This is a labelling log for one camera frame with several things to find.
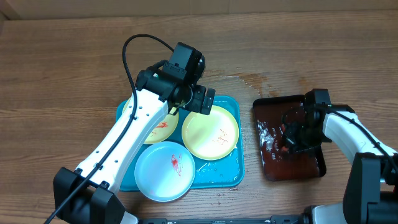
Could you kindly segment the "orange green sponge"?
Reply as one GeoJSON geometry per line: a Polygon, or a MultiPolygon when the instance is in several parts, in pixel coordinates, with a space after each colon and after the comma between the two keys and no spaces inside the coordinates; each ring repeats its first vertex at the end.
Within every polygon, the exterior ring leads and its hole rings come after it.
{"type": "Polygon", "coordinates": [[[280,150],[282,152],[288,152],[289,148],[287,147],[286,140],[285,140],[285,125],[284,124],[282,124],[280,126],[280,130],[281,130],[281,133],[282,133],[282,146],[280,147],[280,150]]]}

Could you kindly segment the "light blue plate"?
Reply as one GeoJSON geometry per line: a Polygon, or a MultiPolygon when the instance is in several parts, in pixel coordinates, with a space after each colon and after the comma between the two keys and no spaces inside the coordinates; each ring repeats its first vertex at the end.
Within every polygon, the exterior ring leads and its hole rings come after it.
{"type": "Polygon", "coordinates": [[[139,191],[156,202],[170,202],[185,195],[195,178],[195,161],[176,142],[159,142],[139,156],[134,176],[139,191]]]}

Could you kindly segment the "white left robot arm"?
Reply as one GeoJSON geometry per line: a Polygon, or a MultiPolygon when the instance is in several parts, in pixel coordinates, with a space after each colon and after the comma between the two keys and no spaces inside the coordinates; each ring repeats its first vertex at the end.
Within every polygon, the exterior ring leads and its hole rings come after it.
{"type": "Polygon", "coordinates": [[[131,101],[99,146],[75,170],[53,179],[55,217],[67,223],[139,223],[117,196],[127,168],[150,132],[172,108],[208,115],[215,90],[197,85],[199,73],[177,77],[149,67],[132,85],[131,101]]]}

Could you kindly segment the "yellow plate with sauce swirl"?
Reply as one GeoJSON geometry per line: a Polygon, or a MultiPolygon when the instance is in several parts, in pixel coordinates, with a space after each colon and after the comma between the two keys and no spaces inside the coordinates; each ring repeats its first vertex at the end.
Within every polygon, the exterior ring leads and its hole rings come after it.
{"type": "MultiPolygon", "coordinates": [[[[128,103],[131,98],[128,100],[123,101],[116,110],[116,121],[121,117],[121,115],[125,112],[128,103]]],[[[177,112],[176,115],[168,114],[148,135],[144,144],[151,145],[161,141],[166,140],[168,137],[172,135],[178,125],[179,120],[179,113],[177,112]]],[[[124,135],[122,143],[127,142],[130,140],[131,136],[128,134],[124,135]]]]}

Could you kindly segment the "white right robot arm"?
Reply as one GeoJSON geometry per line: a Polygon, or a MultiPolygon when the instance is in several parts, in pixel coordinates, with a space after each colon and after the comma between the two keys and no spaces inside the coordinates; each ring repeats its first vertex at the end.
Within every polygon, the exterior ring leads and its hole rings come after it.
{"type": "Polygon", "coordinates": [[[314,150],[323,142],[335,143],[351,163],[342,202],[312,206],[304,223],[397,223],[397,189],[381,190],[381,184],[397,187],[397,151],[380,142],[359,121],[349,106],[302,106],[305,120],[282,117],[286,151],[314,150]]]}

